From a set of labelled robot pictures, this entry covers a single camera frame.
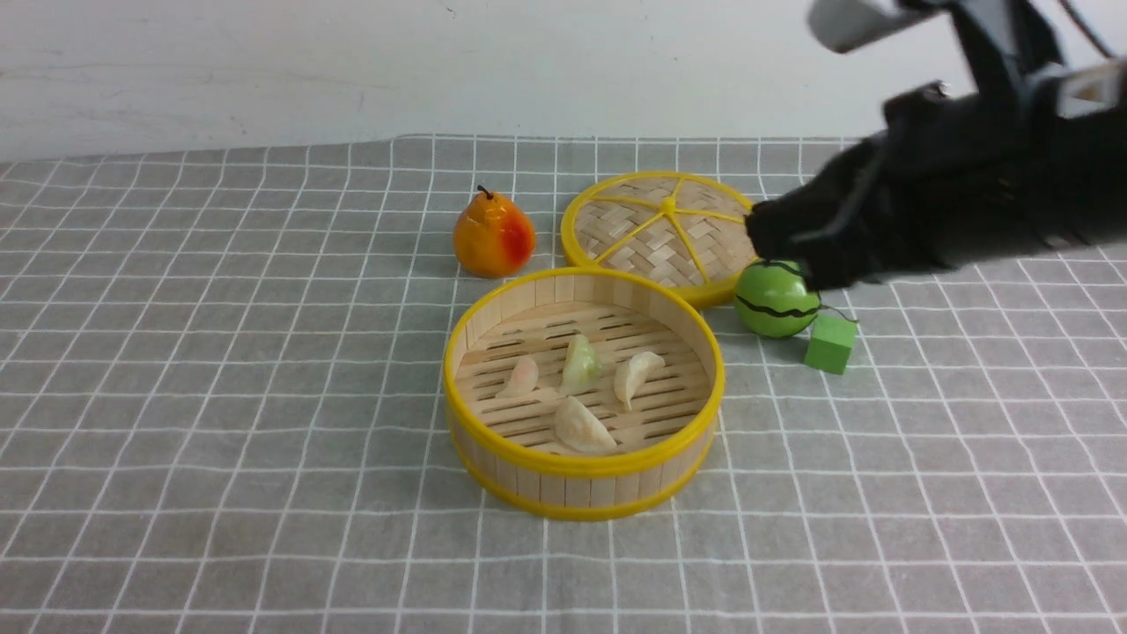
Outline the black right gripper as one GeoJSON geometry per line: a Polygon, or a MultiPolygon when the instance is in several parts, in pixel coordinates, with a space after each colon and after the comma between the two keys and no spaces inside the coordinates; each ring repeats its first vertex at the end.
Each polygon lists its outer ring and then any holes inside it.
{"type": "Polygon", "coordinates": [[[959,120],[976,98],[889,101],[884,133],[749,212],[749,244],[798,264],[810,289],[837,291],[1122,242],[1124,104],[1065,117],[1061,88],[1042,84],[991,131],[959,120]]]}

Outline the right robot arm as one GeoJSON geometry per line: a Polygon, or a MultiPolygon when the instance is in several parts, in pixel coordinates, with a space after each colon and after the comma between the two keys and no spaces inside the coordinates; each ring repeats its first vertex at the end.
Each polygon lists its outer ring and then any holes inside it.
{"type": "Polygon", "coordinates": [[[811,291],[1124,242],[1124,59],[1068,69],[1029,1],[817,1],[807,25],[845,54],[942,12],[976,92],[894,96],[885,131],[746,217],[811,291]]]}

